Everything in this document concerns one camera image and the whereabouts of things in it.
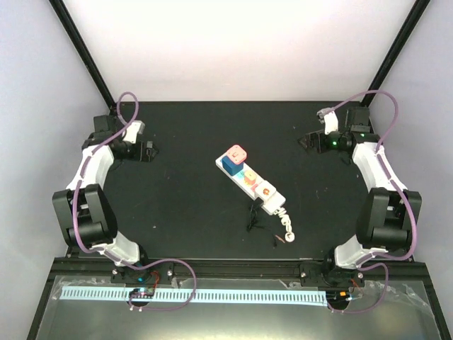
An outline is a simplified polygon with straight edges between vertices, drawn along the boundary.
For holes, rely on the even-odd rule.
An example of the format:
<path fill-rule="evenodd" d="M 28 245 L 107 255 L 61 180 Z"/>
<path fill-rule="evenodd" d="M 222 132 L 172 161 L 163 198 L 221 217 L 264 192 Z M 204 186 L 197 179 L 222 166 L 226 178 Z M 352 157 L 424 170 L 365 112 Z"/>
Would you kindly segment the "white plug with red print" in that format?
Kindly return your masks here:
<path fill-rule="evenodd" d="M 262 201 L 268 201 L 275 193 L 277 189 L 268 181 L 260 182 L 255 188 L 255 194 Z"/>

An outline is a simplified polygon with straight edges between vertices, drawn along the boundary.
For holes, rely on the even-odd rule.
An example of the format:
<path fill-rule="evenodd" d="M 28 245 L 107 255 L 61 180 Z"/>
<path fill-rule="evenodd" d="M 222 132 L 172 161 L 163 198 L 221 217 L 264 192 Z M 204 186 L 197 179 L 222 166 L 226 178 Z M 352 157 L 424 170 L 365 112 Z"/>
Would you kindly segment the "white power strip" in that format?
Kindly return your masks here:
<path fill-rule="evenodd" d="M 267 181 L 262 176 L 260 176 L 255 170 L 253 170 L 246 162 L 243 163 L 243 170 L 237 173 L 235 176 L 230 176 L 222 168 L 222 157 L 227 154 L 223 154 L 215 160 L 216 166 L 224 173 L 226 176 L 231 179 L 248 197 L 252 200 L 258 198 L 255 194 L 256 186 L 262 182 Z M 252 170 L 257 174 L 257 181 L 254 186 L 247 186 L 243 180 L 243 173 L 245 170 Z M 278 209 L 282 208 L 285 204 L 286 198 L 277 190 L 276 193 L 266 202 L 263 201 L 262 209 L 266 211 L 267 214 L 273 215 Z"/>

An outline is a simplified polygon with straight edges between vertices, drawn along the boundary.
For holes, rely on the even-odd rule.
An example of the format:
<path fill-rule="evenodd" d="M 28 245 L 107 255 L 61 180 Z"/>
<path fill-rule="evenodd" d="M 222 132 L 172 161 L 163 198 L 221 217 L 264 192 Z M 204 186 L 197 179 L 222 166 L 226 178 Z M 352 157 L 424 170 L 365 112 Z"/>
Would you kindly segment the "blue cube plug adapter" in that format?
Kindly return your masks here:
<path fill-rule="evenodd" d="M 228 173 L 228 175 L 235 176 L 237 173 L 243 170 L 243 162 L 236 164 L 228 156 L 223 156 L 222 168 Z"/>

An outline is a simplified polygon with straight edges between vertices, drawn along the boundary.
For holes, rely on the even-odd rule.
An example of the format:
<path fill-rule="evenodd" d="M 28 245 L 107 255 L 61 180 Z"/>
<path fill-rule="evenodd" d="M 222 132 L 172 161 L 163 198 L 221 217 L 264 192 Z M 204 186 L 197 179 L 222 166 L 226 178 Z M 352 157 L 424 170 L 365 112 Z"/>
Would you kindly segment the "black frame post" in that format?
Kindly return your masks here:
<path fill-rule="evenodd" d="M 369 85 L 368 90 L 377 90 L 380 89 L 381 85 L 384 83 L 384 80 L 388 76 L 391 68 L 393 67 L 395 61 L 400 55 L 402 49 L 408 42 L 409 37 L 417 26 L 418 22 L 422 18 L 426 8 L 428 7 L 430 0 L 416 0 L 414 1 L 406 19 L 404 20 L 402 26 L 400 27 L 394 41 L 392 42 L 389 51 L 384 57 L 380 67 L 378 68 L 377 73 L 375 74 L 371 84 Z"/>
<path fill-rule="evenodd" d="M 102 77 L 94 59 L 89 52 L 82 35 L 80 34 L 76 24 L 71 17 L 69 10 L 67 9 L 64 1 L 62 0 L 49 0 L 49 3 L 57 15 L 59 22 L 62 24 L 66 34 L 71 40 L 72 45 L 75 47 L 81 61 L 83 62 L 85 68 L 87 69 L 91 79 L 93 80 L 96 88 L 98 89 L 99 94 L 103 98 L 106 106 L 111 110 L 115 105 L 115 99 L 113 98 L 111 92 L 109 91 L 107 84 Z"/>

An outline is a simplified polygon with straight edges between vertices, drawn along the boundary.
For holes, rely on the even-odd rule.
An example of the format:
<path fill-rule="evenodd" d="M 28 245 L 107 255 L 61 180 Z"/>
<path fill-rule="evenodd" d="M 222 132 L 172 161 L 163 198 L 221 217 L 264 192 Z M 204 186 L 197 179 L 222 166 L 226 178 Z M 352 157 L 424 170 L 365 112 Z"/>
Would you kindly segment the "pink plug adapter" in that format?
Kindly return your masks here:
<path fill-rule="evenodd" d="M 247 158 L 247 152 L 238 144 L 235 144 L 232 147 L 230 147 L 227 150 L 226 155 L 235 165 L 243 163 Z"/>

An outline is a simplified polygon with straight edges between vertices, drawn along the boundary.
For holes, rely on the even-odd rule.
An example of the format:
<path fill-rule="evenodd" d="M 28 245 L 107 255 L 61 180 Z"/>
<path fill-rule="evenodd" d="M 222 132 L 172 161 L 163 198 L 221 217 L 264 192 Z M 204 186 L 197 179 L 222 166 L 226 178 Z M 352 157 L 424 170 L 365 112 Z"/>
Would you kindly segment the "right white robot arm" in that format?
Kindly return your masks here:
<path fill-rule="evenodd" d="M 338 286 L 348 272 L 361 269 L 377 257 L 411 259 L 422 198 L 419 192 L 408 190 L 391 168 L 380 137 L 369 124 L 369 109 L 349 108 L 344 128 L 339 127 L 333 108 L 321 109 L 316 115 L 324 128 L 299 138 L 298 143 L 319 154 L 329 151 L 347 154 L 360 170 L 368 191 L 355 234 L 325 255 L 321 267 L 323 280 L 329 286 Z"/>

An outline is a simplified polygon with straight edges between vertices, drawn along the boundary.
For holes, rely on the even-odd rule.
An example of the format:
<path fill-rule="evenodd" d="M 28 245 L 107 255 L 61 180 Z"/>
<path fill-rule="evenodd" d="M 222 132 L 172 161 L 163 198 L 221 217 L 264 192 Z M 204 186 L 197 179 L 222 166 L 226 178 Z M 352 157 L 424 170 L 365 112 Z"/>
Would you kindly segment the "small brown debris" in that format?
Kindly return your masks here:
<path fill-rule="evenodd" d="M 286 243 L 286 241 L 283 238 L 281 238 L 280 236 L 274 234 L 273 235 L 273 247 L 276 248 L 280 242 L 283 243 L 283 244 Z"/>

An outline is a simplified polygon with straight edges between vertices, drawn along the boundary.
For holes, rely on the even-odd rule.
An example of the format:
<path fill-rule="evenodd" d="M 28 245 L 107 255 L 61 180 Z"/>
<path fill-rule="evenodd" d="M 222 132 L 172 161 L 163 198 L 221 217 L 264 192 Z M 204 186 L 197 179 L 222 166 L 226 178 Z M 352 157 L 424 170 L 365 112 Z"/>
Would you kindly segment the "yellow orange plug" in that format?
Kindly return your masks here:
<path fill-rule="evenodd" d="M 243 173 L 243 180 L 247 186 L 254 186 L 257 181 L 257 174 L 250 169 L 245 170 Z"/>

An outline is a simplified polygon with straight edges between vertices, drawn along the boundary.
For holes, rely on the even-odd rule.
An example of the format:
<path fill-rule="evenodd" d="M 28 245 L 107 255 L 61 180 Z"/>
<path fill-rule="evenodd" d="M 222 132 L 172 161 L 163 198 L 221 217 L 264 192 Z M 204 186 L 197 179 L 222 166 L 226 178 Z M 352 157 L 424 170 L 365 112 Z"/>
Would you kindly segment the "left black frame post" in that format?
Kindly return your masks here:
<path fill-rule="evenodd" d="M 64 1 L 62 0 L 49 0 L 49 3 L 57 15 L 59 22 L 62 24 L 66 34 L 71 40 L 72 45 L 75 47 L 81 61 L 83 62 L 85 68 L 87 69 L 91 79 L 93 80 L 96 88 L 98 89 L 99 94 L 103 98 L 106 106 L 111 110 L 115 105 L 115 99 L 113 98 L 111 92 L 109 91 L 107 84 L 102 77 L 94 59 L 89 52 L 82 35 L 80 34 L 76 24 L 71 17 L 69 10 L 67 9 Z"/>

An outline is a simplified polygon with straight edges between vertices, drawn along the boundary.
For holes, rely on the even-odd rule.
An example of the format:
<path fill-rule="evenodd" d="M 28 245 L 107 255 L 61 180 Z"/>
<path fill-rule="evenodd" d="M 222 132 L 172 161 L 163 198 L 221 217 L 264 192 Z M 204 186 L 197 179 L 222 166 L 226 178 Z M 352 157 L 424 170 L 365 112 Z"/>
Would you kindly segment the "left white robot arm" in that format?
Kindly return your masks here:
<path fill-rule="evenodd" d="M 118 229 L 117 218 L 103 191 L 116 161 L 151 162 L 158 154 L 151 141 L 140 137 L 145 124 L 125 123 L 109 115 L 93 119 L 94 131 L 81 147 L 82 160 L 74 178 L 52 196 L 62 236 L 67 246 L 110 259 L 137 283 L 151 277 L 152 266 L 144 248 Z"/>

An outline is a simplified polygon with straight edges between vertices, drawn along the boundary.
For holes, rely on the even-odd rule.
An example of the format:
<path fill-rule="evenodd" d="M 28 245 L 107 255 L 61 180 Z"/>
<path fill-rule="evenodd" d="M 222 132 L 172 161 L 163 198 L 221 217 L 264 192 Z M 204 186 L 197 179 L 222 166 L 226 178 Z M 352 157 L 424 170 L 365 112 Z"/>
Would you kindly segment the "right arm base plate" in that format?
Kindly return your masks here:
<path fill-rule="evenodd" d="M 365 285 L 357 270 L 344 269 L 337 266 L 326 268 L 318 261 L 301 262 L 299 271 L 299 277 L 303 284 L 319 288 L 349 288 L 353 287 L 355 283 L 359 287 Z"/>

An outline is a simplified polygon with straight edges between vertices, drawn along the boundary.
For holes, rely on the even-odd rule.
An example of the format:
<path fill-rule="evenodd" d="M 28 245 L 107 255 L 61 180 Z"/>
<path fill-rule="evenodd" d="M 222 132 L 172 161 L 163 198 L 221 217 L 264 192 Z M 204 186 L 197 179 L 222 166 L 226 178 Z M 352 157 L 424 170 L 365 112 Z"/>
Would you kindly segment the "black aluminium front rail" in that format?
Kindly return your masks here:
<path fill-rule="evenodd" d="M 194 270 L 197 278 L 225 279 L 280 279 L 296 280 L 299 277 L 299 265 L 304 261 L 233 261 L 233 260 L 184 260 Z M 393 281 L 422 281 L 430 283 L 430 274 L 424 263 L 412 261 L 383 261 L 389 270 L 389 279 Z M 56 276 L 108 276 L 111 277 L 115 266 L 104 258 L 55 258 L 48 280 Z M 174 264 L 173 277 L 178 279 L 192 277 L 183 264 Z M 359 273 L 363 280 L 383 281 L 384 269 L 379 267 Z"/>

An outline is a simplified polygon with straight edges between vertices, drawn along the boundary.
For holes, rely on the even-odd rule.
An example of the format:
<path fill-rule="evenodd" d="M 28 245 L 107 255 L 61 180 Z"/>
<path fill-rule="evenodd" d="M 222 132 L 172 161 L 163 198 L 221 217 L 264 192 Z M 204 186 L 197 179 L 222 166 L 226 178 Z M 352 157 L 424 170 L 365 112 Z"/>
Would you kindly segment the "right black frame post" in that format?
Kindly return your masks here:
<path fill-rule="evenodd" d="M 377 73 L 375 74 L 371 84 L 369 85 L 368 90 L 377 90 L 380 89 L 381 85 L 384 83 L 384 80 L 388 76 L 391 68 L 393 67 L 395 61 L 400 55 L 402 49 L 408 42 L 409 37 L 417 26 L 418 22 L 422 18 L 426 8 L 428 7 L 430 0 L 416 0 L 414 1 L 406 19 L 404 20 L 402 26 L 400 27 L 394 41 L 392 42 L 389 51 L 384 57 L 380 67 L 378 68 Z"/>

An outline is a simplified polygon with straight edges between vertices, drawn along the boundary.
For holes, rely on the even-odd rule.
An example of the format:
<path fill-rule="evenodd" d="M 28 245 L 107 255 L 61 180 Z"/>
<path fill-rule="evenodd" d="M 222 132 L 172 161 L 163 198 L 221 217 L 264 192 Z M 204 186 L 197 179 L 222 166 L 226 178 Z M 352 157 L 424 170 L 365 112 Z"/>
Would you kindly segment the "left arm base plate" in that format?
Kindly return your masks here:
<path fill-rule="evenodd" d="M 173 263 L 160 263 L 139 271 L 127 266 L 115 267 L 110 277 L 110 282 L 126 286 L 152 286 L 155 283 L 169 284 L 173 277 L 173 270 Z"/>

